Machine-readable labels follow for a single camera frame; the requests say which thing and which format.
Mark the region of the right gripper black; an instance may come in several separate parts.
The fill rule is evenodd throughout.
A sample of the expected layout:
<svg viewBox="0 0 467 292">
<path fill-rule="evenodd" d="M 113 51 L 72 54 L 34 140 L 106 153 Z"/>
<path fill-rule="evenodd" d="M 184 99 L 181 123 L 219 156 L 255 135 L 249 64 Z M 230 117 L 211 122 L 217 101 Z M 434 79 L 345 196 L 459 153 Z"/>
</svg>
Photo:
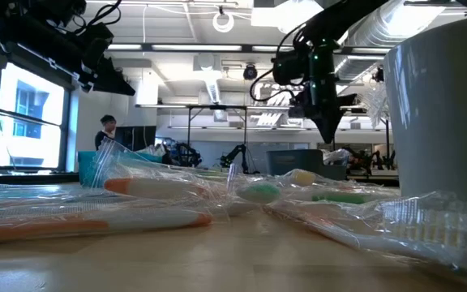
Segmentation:
<svg viewBox="0 0 467 292">
<path fill-rule="evenodd" d="M 289 116 L 313 120 L 324 143 L 335 139 L 336 130 L 354 94 L 339 97 L 333 51 L 339 45 L 334 40 L 321 40 L 316 45 L 301 43 L 290 51 L 276 53 L 272 59 L 273 79 L 279 85 L 302 86 L 303 90 L 289 101 Z"/>
</svg>

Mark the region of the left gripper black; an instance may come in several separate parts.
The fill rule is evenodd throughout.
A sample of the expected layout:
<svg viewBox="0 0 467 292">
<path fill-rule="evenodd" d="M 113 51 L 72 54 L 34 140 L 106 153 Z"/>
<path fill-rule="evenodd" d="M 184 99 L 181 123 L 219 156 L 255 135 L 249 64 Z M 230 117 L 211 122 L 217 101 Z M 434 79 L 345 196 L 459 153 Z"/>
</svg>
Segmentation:
<svg viewBox="0 0 467 292">
<path fill-rule="evenodd" d="M 114 35 L 103 23 L 87 26 L 83 32 L 55 28 L 60 40 L 54 45 L 54 65 L 93 90 L 134 96 L 135 90 L 117 70 L 105 51 Z"/>
</svg>

